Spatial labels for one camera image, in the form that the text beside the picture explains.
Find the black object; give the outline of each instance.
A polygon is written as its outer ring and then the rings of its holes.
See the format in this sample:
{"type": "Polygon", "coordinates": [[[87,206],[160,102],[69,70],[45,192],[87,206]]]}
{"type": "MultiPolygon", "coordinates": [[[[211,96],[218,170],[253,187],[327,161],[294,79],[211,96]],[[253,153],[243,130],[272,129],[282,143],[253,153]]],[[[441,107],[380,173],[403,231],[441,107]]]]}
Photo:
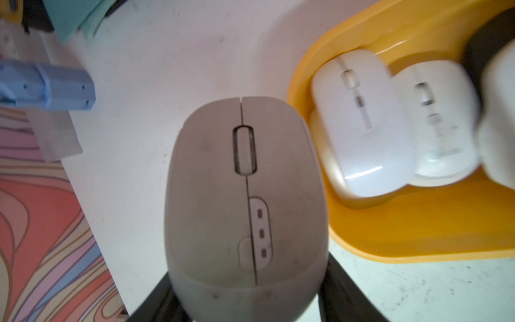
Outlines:
{"type": "Polygon", "coordinates": [[[318,305],[322,322],[388,322],[331,254],[318,305]]]}
{"type": "Polygon", "coordinates": [[[107,10],[106,12],[106,18],[109,17],[110,15],[113,14],[113,12],[115,12],[119,7],[122,6],[122,4],[124,4],[125,2],[127,2],[127,0],[117,0],[112,6],[111,8],[109,8],[109,10],[107,10]]]}
{"type": "MultiPolygon", "coordinates": [[[[9,0],[11,11],[16,10],[18,1],[21,0],[9,0]]],[[[106,12],[105,17],[112,15],[126,1],[127,0],[117,0],[106,12]]],[[[46,12],[43,0],[23,0],[22,26],[26,33],[29,33],[29,28],[46,32],[54,31],[54,26],[46,12]]]]}
{"type": "Polygon", "coordinates": [[[481,27],[465,47],[462,64],[472,79],[482,102],[481,76],[483,70],[493,56],[513,39],[515,39],[515,8],[510,8],[481,27]]]}
{"type": "Polygon", "coordinates": [[[26,33],[29,32],[29,28],[47,32],[54,31],[43,0],[23,0],[22,26],[26,33]]]}
{"type": "MultiPolygon", "coordinates": [[[[388,322],[331,254],[318,292],[318,304],[322,322],[388,322]]],[[[192,322],[192,319],[183,310],[166,274],[129,322],[192,322]]]]}
{"type": "Polygon", "coordinates": [[[129,318],[130,322],[192,322],[183,310],[168,274],[129,318]]]}

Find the mouse scroll wheel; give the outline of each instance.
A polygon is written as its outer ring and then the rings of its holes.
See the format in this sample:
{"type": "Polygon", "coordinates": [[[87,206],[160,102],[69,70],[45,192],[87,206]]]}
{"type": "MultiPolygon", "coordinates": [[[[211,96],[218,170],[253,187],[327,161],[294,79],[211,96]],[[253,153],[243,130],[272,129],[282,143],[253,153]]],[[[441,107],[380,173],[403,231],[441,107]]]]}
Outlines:
{"type": "Polygon", "coordinates": [[[429,87],[428,83],[423,82],[420,84],[416,84],[415,90],[417,91],[417,96],[422,106],[431,105],[435,102],[433,92],[431,91],[431,88],[429,87]]]}
{"type": "Polygon", "coordinates": [[[254,174],[257,169],[254,130],[242,125],[233,131],[234,170],[242,175],[254,174]]]}
{"type": "Polygon", "coordinates": [[[353,70],[346,70],[341,74],[341,79],[344,81],[345,88],[352,90],[359,86],[359,79],[353,70]]]}

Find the computer mouse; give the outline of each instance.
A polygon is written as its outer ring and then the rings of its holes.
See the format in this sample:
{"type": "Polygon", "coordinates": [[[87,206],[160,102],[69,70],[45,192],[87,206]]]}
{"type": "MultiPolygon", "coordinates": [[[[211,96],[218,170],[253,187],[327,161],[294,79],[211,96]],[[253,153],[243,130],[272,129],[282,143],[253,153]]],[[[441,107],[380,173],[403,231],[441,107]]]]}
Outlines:
{"type": "Polygon", "coordinates": [[[483,168],[493,181],[515,189],[515,40],[488,63],[481,89],[477,142],[483,168]]]}
{"type": "Polygon", "coordinates": [[[330,60],[313,76],[312,95],[312,135],[340,198],[376,197],[409,182],[415,172],[411,124],[377,56],[360,49],[330,60]]]}
{"type": "Polygon", "coordinates": [[[268,97],[196,110],[175,142],[164,228],[170,280],[191,318],[297,319],[322,284],[329,243],[301,116],[268,97]]]}
{"type": "Polygon", "coordinates": [[[436,187],[473,173],[479,166],[479,100],[463,67],[450,60],[421,62],[395,75],[393,83],[415,133],[417,169],[409,184],[436,187]]]}

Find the mouse button seam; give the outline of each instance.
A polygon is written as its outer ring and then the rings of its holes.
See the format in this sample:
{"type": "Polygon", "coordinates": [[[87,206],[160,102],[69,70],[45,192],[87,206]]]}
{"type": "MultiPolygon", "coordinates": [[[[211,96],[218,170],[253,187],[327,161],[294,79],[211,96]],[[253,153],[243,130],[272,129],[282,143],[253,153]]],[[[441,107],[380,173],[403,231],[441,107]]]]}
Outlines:
{"type": "Polygon", "coordinates": [[[411,66],[410,69],[411,69],[411,75],[415,79],[415,83],[416,84],[423,83],[424,81],[422,80],[422,75],[420,75],[420,71],[418,70],[417,66],[413,65],[413,66],[411,66]]]}
{"type": "Polygon", "coordinates": [[[242,98],[240,97],[239,98],[239,116],[240,116],[240,119],[242,120],[242,123],[241,125],[243,125],[243,100],[242,98]]]}
{"type": "Polygon", "coordinates": [[[354,98],[358,98],[358,96],[361,96],[359,93],[359,89],[357,87],[352,89],[352,94],[354,94],[354,98]]]}
{"type": "Polygon", "coordinates": [[[347,64],[345,64],[344,59],[341,56],[335,58],[336,63],[340,66],[342,72],[348,70],[347,64]]]}
{"type": "Polygon", "coordinates": [[[427,111],[429,112],[428,115],[432,115],[432,114],[437,114],[438,111],[436,110],[434,104],[429,104],[429,105],[426,105],[427,107],[427,111]]]}
{"type": "Polygon", "coordinates": [[[250,194],[249,194],[249,177],[245,176],[245,187],[247,189],[247,211],[249,217],[249,226],[250,226],[250,242],[252,245],[252,264],[254,265],[254,284],[258,285],[258,270],[256,269],[256,259],[255,259],[255,250],[254,250],[254,234],[252,232],[252,215],[250,213],[250,194]]]}

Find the blue plastic object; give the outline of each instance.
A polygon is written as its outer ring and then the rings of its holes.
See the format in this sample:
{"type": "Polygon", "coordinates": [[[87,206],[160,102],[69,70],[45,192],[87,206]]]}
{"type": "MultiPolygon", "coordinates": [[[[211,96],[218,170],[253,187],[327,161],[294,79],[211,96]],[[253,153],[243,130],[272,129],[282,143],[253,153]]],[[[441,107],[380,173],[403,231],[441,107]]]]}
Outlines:
{"type": "Polygon", "coordinates": [[[95,100],[95,85],[84,70],[0,59],[2,106],[90,110],[95,100]]]}

